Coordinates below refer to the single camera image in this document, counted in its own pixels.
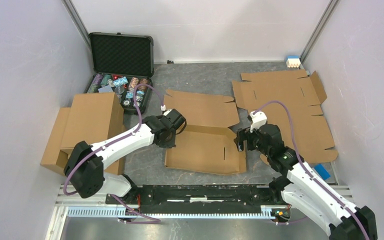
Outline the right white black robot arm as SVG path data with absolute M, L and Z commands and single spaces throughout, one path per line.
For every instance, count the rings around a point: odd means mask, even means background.
M 238 150 L 256 150 L 281 176 L 269 184 L 269 199 L 297 208 L 331 240 L 376 240 L 375 213 L 358 207 L 315 174 L 309 164 L 285 145 L 280 128 L 264 124 L 259 129 L 240 128 L 234 139 Z

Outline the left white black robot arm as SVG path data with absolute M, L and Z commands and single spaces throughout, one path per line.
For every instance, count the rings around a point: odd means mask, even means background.
M 176 136 L 187 125 L 186 118 L 176 109 L 141 119 L 133 128 L 110 139 L 88 144 L 78 142 L 63 170 L 66 180 L 65 195 L 78 194 L 86 199 L 95 194 L 119 197 L 125 204 L 133 203 L 137 190 L 126 176 L 107 173 L 105 170 L 121 158 L 136 150 L 156 145 L 170 149 L 176 145 Z

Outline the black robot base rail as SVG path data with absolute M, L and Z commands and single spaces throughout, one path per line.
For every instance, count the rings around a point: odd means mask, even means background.
M 121 198 L 143 214 L 257 214 L 261 206 L 286 206 L 268 185 L 139 185 Z

